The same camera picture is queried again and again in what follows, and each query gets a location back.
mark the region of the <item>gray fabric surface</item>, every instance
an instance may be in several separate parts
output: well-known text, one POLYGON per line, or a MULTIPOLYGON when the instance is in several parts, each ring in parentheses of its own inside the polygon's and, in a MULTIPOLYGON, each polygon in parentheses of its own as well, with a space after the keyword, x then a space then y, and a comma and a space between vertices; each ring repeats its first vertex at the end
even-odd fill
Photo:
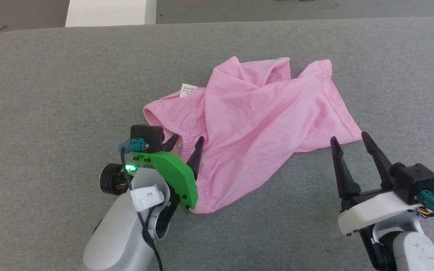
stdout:
MULTIPOLYGON (((329 58, 358 125, 391 161, 434 170, 434 18, 168 24, 0 34, 0 270, 66 271, 115 200, 104 165, 143 105, 206 84, 212 68, 288 56, 293 76, 329 58)), ((379 176, 343 146, 363 189, 379 176)), ((329 149, 293 155, 263 187, 215 214, 179 209, 157 244, 172 270, 371 270, 342 236, 329 149)), ((434 242, 434 221, 422 222, 434 242)))
POLYGON ((428 0, 158 0, 157 24, 434 17, 428 0))

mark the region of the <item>green led light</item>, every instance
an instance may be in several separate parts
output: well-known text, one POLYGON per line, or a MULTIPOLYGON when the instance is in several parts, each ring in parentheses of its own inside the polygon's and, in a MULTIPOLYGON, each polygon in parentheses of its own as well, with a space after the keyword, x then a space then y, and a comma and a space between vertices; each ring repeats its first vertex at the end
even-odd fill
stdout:
POLYGON ((125 166, 125 169, 126 169, 126 171, 128 171, 128 172, 132 172, 132 171, 136 171, 137 167, 134 166, 134 165, 130 165, 130 164, 128 164, 128 165, 125 166))

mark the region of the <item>fabric fold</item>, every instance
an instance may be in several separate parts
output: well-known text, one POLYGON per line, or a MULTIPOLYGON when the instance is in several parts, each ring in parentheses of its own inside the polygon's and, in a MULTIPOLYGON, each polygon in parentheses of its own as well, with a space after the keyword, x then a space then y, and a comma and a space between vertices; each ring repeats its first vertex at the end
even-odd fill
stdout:
POLYGON ((212 213, 263 185, 294 152, 361 139, 332 80, 330 60, 315 61, 291 79, 289 58, 214 68, 206 87, 179 91, 144 108, 165 137, 179 134, 186 161, 200 136, 205 145, 194 213, 212 213))

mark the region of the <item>gray table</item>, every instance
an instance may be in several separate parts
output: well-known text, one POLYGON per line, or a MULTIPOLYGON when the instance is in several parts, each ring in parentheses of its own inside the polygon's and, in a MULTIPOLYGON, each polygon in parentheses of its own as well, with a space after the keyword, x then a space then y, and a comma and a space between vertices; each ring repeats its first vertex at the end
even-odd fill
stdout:
MULTIPOLYGON (((143 105, 212 68, 288 56, 293 76, 329 58, 358 125, 392 161, 434 171, 434 18, 167 24, 0 34, 0 270, 76 268, 115 200, 98 187, 143 105)), ((379 176, 343 146, 363 189, 379 176)), ((371 270, 340 235, 329 149, 293 155, 263 187, 215 214, 179 209, 157 244, 171 270, 371 270)), ((434 221, 422 223, 434 242, 434 221)))

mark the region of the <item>floor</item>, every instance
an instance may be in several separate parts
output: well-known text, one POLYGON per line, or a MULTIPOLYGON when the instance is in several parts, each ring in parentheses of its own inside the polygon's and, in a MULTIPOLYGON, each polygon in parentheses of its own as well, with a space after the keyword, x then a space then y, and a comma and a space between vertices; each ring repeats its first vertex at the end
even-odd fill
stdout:
MULTIPOLYGON (((69 0, 0 0, 0 32, 65 25, 69 0)), ((158 0, 157 24, 434 17, 434 0, 158 0)))

